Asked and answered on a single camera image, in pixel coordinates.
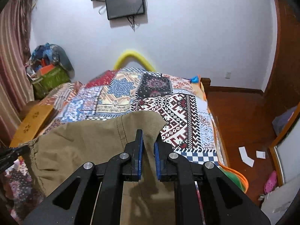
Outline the olive green pants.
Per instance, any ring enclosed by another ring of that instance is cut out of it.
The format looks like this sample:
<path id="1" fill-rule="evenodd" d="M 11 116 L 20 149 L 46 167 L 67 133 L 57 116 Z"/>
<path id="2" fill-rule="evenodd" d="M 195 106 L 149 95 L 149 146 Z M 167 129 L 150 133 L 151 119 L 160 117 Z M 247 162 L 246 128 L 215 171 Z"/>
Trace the olive green pants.
<path id="1" fill-rule="evenodd" d="M 174 224 L 174 188 L 156 176 L 154 143 L 166 122 L 152 111 L 135 111 L 105 121 L 84 120 L 63 124 L 28 142 L 23 158 L 33 185 L 50 195 L 85 162 L 100 164 L 123 152 L 143 132 L 142 179 L 126 182 L 121 224 Z"/>

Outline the wooden lap desk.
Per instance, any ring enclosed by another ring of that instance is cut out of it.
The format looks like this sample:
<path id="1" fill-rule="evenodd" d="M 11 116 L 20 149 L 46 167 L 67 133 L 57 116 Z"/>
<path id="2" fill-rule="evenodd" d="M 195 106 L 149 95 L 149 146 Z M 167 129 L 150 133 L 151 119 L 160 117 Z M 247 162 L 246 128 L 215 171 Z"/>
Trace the wooden lap desk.
<path id="1" fill-rule="evenodd" d="M 37 137 L 54 111 L 53 105 L 33 106 L 16 130 L 9 147 L 18 147 L 19 144 L 26 143 Z"/>

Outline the patchwork patterned bedspread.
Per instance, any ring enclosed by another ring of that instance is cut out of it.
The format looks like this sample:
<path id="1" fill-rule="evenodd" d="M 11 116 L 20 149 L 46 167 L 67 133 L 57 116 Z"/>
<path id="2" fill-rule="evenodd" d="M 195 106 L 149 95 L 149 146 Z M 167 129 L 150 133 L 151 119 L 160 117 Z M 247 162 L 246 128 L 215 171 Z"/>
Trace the patchwork patterned bedspread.
<path id="1" fill-rule="evenodd" d="M 205 84 L 148 72 L 123 68 L 105 71 L 89 83 L 65 83 L 41 101 L 53 105 L 57 116 L 47 121 L 35 137 L 70 122 L 105 121 L 135 111 L 152 111 L 166 124 L 160 131 L 162 140 L 189 161 L 206 161 L 227 166 L 221 153 L 219 133 L 209 110 Z M 18 224 L 46 197 L 33 185 L 32 177 L 22 159 L 15 161 L 3 177 L 9 214 Z"/>

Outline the striped red curtain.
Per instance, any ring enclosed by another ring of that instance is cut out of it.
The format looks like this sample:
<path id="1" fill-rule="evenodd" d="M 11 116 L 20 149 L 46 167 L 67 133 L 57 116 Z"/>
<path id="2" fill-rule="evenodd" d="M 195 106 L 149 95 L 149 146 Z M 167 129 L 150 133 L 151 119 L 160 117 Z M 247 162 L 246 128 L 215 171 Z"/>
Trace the striped red curtain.
<path id="1" fill-rule="evenodd" d="M 25 64 L 31 57 L 33 0 L 9 0 L 1 11 L 1 144 L 9 146 L 20 111 L 34 100 Z"/>

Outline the green plush blanket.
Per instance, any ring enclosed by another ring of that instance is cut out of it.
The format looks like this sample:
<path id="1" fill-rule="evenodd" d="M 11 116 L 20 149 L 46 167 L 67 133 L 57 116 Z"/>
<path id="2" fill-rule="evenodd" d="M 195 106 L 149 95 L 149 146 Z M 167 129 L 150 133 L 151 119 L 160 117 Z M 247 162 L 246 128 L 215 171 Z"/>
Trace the green plush blanket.
<path id="1" fill-rule="evenodd" d="M 244 175 L 242 175 L 240 172 L 237 172 L 234 169 L 231 169 L 229 167 L 226 167 L 219 163 L 220 170 L 232 181 L 234 182 L 245 194 L 247 193 L 249 189 L 249 183 L 248 180 Z"/>

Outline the green storage basket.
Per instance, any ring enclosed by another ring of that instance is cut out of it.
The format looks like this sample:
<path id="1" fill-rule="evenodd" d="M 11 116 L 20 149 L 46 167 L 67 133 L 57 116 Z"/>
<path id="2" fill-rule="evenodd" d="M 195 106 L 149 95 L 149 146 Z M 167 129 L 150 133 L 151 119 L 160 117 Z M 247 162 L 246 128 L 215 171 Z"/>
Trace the green storage basket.
<path id="1" fill-rule="evenodd" d="M 51 90 L 67 82 L 70 82 L 67 72 L 62 67 L 57 66 L 31 83 L 35 98 L 41 100 L 48 95 Z"/>

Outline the small white paper on floor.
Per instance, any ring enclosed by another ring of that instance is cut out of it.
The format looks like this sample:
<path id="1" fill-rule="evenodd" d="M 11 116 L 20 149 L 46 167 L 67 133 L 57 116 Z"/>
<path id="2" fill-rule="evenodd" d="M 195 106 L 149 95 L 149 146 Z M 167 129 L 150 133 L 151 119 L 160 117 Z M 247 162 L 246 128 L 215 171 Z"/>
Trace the small white paper on floor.
<path id="1" fill-rule="evenodd" d="M 256 157 L 259 159 L 265 159 L 266 158 L 266 152 L 265 151 L 256 151 Z"/>

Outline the small blue toy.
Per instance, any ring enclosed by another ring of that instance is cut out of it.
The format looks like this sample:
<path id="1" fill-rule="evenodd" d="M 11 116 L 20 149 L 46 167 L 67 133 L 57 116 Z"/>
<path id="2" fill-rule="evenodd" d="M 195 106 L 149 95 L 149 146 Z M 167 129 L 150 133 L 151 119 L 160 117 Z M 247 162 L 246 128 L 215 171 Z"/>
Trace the small blue toy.
<path id="1" fill-rule="evenodd" d="M 199 81 L 200 81 L 199 76 L 195 76 L 190 79 L 190 83 L 199 83 Z"/>

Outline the pink slipper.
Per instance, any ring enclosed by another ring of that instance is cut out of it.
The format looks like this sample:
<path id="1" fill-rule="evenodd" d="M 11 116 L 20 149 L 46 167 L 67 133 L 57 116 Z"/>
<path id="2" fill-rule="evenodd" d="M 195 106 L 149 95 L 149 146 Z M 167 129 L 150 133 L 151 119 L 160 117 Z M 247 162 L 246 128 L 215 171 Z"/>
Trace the pink slipper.
<path id="1" fill-rule="evenodd" d="M 264 185 L 263 188 L 264 194 L 268 194 L 272 192 L 276 188 L 276 186 L 277 186 L 277 173 L 276 171 L 273 171 Z"/>

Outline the pile of blue clothes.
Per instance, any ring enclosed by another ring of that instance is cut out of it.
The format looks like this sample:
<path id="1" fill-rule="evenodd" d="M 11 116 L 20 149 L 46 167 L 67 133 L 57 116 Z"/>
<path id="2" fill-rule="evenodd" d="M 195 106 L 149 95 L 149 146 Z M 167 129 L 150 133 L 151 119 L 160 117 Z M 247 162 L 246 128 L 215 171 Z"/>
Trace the pile of blue clothes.
<path id="1" fill-rule="evenodd" d="M 37 72 L 48 65 L 62 67 L 70 78 L 75 76 L 75 70 L 70 59 L 65 50 L 59 45 L 46 43 L 36 47 L 29 58 L 27 67 Z"/>

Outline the brown wooden door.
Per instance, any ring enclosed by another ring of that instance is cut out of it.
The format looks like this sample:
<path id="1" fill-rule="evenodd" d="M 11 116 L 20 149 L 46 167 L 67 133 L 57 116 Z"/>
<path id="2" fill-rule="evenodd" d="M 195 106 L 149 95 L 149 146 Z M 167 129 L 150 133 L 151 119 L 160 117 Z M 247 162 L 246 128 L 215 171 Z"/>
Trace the brown wooden door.
<path id="1" fill-rule="evenodd" d="M 271 119 L 299 103 L 299 20 L 287 0 L 274 0 L 277 44 L 271 75 L 263 94 Z"/>

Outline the white wall socket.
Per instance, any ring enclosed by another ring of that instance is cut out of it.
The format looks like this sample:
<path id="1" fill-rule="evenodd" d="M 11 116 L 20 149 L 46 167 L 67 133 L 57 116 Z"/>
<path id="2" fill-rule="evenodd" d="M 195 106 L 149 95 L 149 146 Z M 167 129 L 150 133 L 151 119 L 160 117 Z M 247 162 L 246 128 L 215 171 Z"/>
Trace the white wall socket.
<path id="1" fill-rule="evenodd" d="M 231 72 L 227 72 L 226 75 L 225 75 L 225 78 L 230 79 L 231 78 Z"/>

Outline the small black wall monitor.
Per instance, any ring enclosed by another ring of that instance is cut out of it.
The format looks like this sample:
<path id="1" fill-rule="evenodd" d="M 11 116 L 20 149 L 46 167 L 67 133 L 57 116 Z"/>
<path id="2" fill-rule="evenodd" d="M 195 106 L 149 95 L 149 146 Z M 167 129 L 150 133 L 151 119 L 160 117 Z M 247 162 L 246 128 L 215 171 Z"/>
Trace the small black wall monitor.
<path id="1" fill-rule="evenodd" d="M 145 0 L 105 0 L 108 20 L 145 13 Z"/>

